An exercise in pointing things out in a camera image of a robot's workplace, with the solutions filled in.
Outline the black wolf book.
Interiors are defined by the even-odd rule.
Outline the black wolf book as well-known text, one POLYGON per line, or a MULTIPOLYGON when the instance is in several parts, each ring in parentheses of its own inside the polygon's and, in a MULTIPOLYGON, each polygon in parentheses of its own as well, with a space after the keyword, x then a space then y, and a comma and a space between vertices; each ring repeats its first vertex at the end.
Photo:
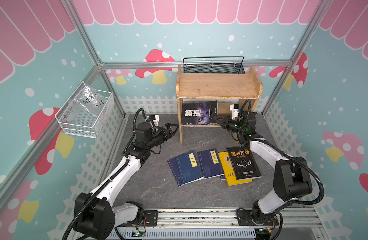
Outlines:
POLYGON ((182 125, 216 125, 214 116, 218 114, 218 102, 189 102, 182 105, 182 125))

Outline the black deer antler book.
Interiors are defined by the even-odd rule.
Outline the black deer antler book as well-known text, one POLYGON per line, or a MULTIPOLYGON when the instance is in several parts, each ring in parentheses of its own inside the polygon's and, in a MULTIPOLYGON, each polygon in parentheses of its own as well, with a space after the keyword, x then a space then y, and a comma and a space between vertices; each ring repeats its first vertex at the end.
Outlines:
POLYGON ((248 146, 227 148, 237 181, 253 180, 262 177, 259 167, 248 146))

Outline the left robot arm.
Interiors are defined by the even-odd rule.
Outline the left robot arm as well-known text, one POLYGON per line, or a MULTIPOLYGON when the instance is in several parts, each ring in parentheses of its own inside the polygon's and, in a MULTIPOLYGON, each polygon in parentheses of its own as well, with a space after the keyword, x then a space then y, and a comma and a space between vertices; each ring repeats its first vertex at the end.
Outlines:
POLYGON ((73 219, 63 234, 69 237, 71 231, 81 233, 81 239, 88 237, 105 240, 114 228, 124 223, 138 225, 144 220, 144 207, 128 201, 114 207, 114 201, 130 178, 144 165, 154 147, 160 147, 172 138, 179 124, 152 126, 148 122, 133 125, 133 135, 121 154, 121 161, 105 180, 90 193, 81 193, 75 200, 73 219))

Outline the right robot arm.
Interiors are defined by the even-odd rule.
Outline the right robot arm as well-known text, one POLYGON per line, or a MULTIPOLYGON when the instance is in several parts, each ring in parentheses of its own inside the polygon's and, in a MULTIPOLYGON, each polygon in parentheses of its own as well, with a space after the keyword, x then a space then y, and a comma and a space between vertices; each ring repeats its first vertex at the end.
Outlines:
POLYGON ((255 201, 250 210, 237 210, 244 224, 251 221, 257 226, 264 225, 273 222, 280 211, 290 205, 316 205, 323 200, 323 183, 307 161, 286 154, 258 134, 255 113, 241 111, 235 119, 215 116, 214 120, 238 142, 238 146, 227 149, 236 180, 255 180, 262 176, 254 154, 274 168, 272 190, 255 201))

